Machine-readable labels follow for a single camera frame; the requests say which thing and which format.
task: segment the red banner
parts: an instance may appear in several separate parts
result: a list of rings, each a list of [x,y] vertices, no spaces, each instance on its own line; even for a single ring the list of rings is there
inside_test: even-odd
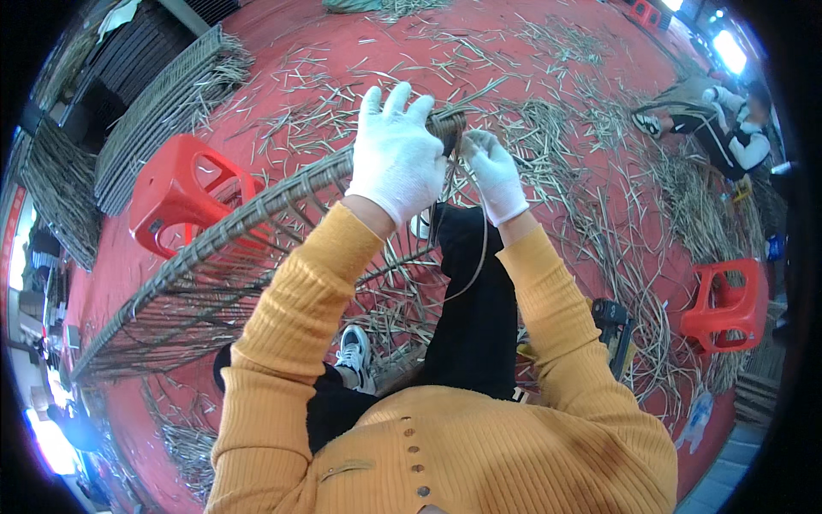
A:
[[[12,249],[14,248],[14,236],[17,233],[17,222],[20,220],[20,211],[23,208],[25,189],[17,186],[12,198],[12,209],[8,213],[6,226],[2,232],[2,253],[0,253],[0,325],[6,331],[3,335],[8,337],[8,274],[12,270]]]

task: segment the yellow sweater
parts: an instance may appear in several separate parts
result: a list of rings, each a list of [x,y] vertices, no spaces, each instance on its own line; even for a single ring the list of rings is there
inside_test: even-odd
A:
[[[312,384],[353,283],[381,245],[336,205],[277,271],[223,371],[207,512],[673,509],[672,441],[614,380],[584,298],[540,229],[496,256],[514,282],[551,407],[412,387],[374,405],[312,457]]]

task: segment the red plastic stool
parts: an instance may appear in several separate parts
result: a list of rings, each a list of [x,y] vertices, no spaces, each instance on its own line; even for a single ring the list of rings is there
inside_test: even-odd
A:
[[[196,176],[197,159],[217,167],[219,176],[203,187]],[[191,226],[206,229],[228,215],[232,208],[212,197],[218,186],[237,178],[241,201],[246,203],[265,186],[217,151],[191,134],[171,136],[149,159],[134,183],[129,229],[147,250],[170,259],[177,253],[166,248],[160,235],[168,227],[186,224],[186,243]]]
[[[705,353],[748,350],[762,340],[765,318],[768,314],[768,279],[762,264],[755,259],[737,259],[694,266],[700,274],[700,291],[696,305],[682,314],[680,332],[697,339]],[[739,271],[745,277],[745,285],[732,287],[725,271]],[[716,290],[716,307],[708,305],[713,278],[719,281]],[[729,340],[727,331],[738,330],[745,334],[741,340]],[[716,343],[713,333],[717,332]]]
[[[659,22],[662,20],[662,13],[649,2],[637,0],[630,9],[630,17],[637,20],[637,22],[646,29],[650,29],[659,27]]]

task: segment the white glove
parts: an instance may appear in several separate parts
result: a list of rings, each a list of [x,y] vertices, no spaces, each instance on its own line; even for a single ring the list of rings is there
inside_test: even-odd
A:
[[[464,155],[477,176],[479,192],[495,227],[528,210],[514,158],[496,136],[484,130],[463,135]]]
[[[702,91],[702,101],[703,102],[713,102],[717,99],[717,91],[713,87],[709,87],[708,89]]]
[[[723,132],[727,134],[727,122],[725,121],[725,110],[722,108],[722,105],[719,102],[711,102],[711,107],[717,113],[717,123],[719,124],[719,128],[722,128]]]
[[[433,204],[446,178],[442,141],[425,129],[434,106],[422,96],[403,113],[411,85],[400,82],[380,111],[382,93],[372,87],[360,106],[354,141],[354,172],[345,196],[368,198],[400,227]]]

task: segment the white sneaker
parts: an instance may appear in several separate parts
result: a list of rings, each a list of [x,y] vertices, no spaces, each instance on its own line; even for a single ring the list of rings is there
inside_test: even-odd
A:
[[[644,134],[648,134],[653,139],[659,139],[662,135],[663,129],[659,124],[659,118],[656,116],[645,116],[643,114],[633,114],[630,117],[634,121],[634,125]]]
[[[359,379],[359,384],[352,387],[355,391],[369,395],[376,393],[374,377],[371,375],[371,342],[359,326],[345,327],[343,336],[339,340],[335,366],[345,366],[354,371]]]
[[[419,213],[419,215],[414,215],[411,221],[409,221],[411,234],[417,239],[428,239],[428,235],[431,233],[431,226],[429,224],[431,216],[428,214],[429,211],[430,209],[426,209]]]

